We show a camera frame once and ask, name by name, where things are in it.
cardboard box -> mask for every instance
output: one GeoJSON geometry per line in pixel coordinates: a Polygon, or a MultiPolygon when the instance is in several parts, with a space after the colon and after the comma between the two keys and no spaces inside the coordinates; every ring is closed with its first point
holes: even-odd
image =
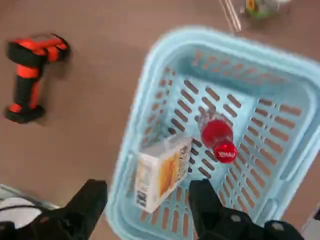
{"type": "Polygon", "coordinates": [[[176,134],[138,154],[134,202],[152,213],[186,178],[192,139],[176,134]]]}

orange and black drill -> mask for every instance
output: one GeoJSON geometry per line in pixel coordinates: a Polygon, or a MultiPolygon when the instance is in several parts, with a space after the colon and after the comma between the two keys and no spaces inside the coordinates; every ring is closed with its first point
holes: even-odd
{"type": "Polygon", "coordinates": [[[19,124],[42,117],[45,110],[38,105],[38,96],[44,67],[47,63],[63,61],[69,55],[69,44],[52,33],[10,41],[7,56],[17,64],[17,69],[14,102],[5,109],[5,117],[19,124]]]}

red bottle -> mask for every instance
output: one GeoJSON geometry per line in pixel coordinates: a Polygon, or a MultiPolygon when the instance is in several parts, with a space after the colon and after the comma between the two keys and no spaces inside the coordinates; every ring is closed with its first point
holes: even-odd
{"type": "Polygon", "coordinates": [[[203,144],[213,150],[218,161],[229,164],[236,159],[234,133],[225,117],[216,111],[208,110],[200,117],[199,130],[203,144]]]}

light blue plastic basket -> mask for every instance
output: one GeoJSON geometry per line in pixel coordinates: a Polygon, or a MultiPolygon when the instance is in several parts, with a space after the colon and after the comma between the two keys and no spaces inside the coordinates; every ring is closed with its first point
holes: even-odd
{"type": "Polygon", "coordinates": [[[316,62],[206,28],[164,36],[146,58],[123,138],[106,208],[112,229],[123,239],[196,238],[188,187],[203,178],[257,224],[280,219],[319,150],[319,77],[316,62]],[[188,178],[153,214],[142,212],[136,153],[178,131],[197,139],[209,107],[233,124],[236,162],[221,164],[194,141],[188,178]]]}

tabletop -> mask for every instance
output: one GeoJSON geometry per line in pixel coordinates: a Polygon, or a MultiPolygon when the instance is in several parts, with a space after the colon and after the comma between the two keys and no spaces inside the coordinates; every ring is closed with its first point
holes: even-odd
{"type": "MultiPolygon", "coordinates": [[[[224,0],[0,0],[0,42],[53,32],[72,47],[66,66],[49,66],[41,103],[45,119],[17,125],[0,118],[0,181],[30,196],[65,205],[87,179],[112,175],[138,78],[151,45],[165,32],[205,25],[320,61],[320,3],[292,3],[290,14],[263,29],[235,32],[224,0]]],[[[0,54],[0,107],[13,97],[15,65],[0,54]]],[[[320,170],[317,159],[284,218],[301,228],[320,193],[306,191],[320,170]]],[[[118,239],[104,218],[93,240],[118,239]]]]}

